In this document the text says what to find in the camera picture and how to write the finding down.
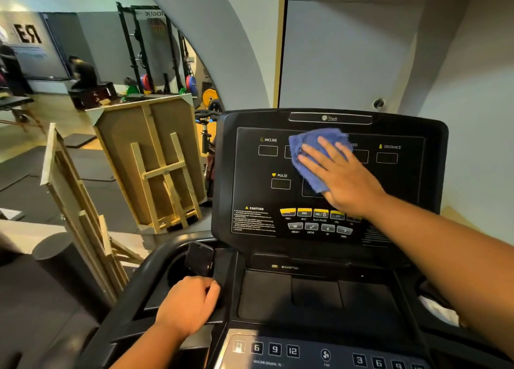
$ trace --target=distance display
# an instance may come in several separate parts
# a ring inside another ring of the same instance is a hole
[[[292,165],[289,136],[300,131],[237,129],[232,225],[234,234],[359,242],[389,240],[366,220],[335,210]],[[349,134],[354,155],[385,191],[418,203],[425,139]]]

